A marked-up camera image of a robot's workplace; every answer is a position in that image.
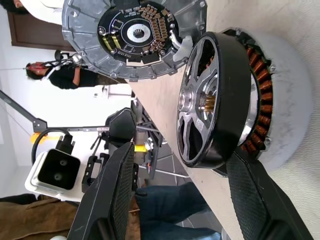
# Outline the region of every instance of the camera lens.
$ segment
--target camera lens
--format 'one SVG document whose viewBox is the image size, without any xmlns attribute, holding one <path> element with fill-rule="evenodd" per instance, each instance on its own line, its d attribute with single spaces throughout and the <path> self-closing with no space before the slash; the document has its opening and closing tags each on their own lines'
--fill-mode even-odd
<svg viewBox="0 0 320 240">
<path fill-rule="evenodd" d="M 66 161 L 66 160 L 60 160 L 60 165 L 61 165 L 61 166 L 67 165 L 67 161 Z"/>
<path fill-rule="evenodd" d="M 58 172 L 53 177 L 54 177 L 54 180 L 60 181 L 62 179 L 62 174 Z"/>
</svg>

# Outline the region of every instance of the blue jeans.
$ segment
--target blue jeans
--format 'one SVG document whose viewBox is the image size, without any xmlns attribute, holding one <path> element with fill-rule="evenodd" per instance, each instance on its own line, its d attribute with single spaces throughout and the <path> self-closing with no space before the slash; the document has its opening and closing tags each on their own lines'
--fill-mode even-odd
<svg viewBox="0 0 320 240">
<path fill-rule="evenodd" d="M 189 216 L 208 209 L 197 187 L 188 182 L 181 186 L 148 186 L 135 196 L 140 208 L 142 240 L 219 240 L 220 233 L 209 228 L 176 225 Z"/>
</svg>

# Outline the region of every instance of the brown pants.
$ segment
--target brown pants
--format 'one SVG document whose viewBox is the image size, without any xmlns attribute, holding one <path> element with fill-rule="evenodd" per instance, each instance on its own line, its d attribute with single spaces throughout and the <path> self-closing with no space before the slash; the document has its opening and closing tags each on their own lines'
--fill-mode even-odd
<svg viewBox="0 0 320 240">
<path fill-rule="evenodd" d="M 108 76 L 98 75 L 98 85 L 113 85 L 113 84 L 126 84 L 126 80 L 123 78 L 116 78 L 113 80 L 112 78 Z"/>
</svg>

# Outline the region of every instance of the white cloth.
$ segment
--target white cloth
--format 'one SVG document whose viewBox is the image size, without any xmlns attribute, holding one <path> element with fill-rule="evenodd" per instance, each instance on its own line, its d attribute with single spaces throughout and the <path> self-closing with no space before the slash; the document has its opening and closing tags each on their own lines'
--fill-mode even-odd
<svg viewBox="0 0 320 240">
<path fill-rule="evenodd" d="M 42 21 L 62 25 L 64 0 L 20 0 L 31 15 Z"/>
</svg>

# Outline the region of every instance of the black circuit board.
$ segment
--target black circuit board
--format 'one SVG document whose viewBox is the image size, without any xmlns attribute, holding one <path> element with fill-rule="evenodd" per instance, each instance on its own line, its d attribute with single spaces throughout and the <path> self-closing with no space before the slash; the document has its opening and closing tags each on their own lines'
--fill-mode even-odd
<svg viewBox="0 0 320 240">
<path fill-rule="evenodd" d="M 159 60 L 160 52 L 172 43 L 170 30 L 178 32 L 178 24 L 162 5 L 148 1 L 130 9 L 108 10 L 100 20 L 99 35 L 103 48 L 122 62 L 149 63 Z"/>
</svg>

